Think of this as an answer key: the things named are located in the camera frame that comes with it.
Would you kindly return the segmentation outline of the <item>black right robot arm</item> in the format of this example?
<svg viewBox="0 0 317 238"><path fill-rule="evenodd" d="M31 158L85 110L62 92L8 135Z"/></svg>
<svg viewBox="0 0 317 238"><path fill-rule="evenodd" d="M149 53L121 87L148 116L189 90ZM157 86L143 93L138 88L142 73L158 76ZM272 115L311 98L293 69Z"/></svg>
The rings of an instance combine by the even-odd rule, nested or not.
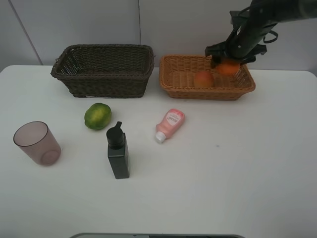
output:
<svg viewBox="0 0 317 238"><path fill-rule="evenodd" d="M240 11L230 11L233 29L221 43L205 48L213 67L232 60L241 65L256 61L267 52L266 44L278 39L272 29L280 22L317 17L315 0L253 0Z"/></svg>

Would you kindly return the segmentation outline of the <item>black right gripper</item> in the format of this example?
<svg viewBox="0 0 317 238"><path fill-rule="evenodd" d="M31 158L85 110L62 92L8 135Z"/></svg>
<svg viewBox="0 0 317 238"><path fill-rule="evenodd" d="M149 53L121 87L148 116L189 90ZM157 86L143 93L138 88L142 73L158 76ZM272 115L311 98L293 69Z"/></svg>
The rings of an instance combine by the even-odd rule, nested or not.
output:
<svg viewBox="0 0 317 238"><path fill-rule="evenodd" d="M205 56L211 57L211 67L216 68L224 59L240 64L256 61L257 55L267 52L266 45L259 42L264 37L263 30L255 27L233 29L226 41L205 48Z"/></svg>

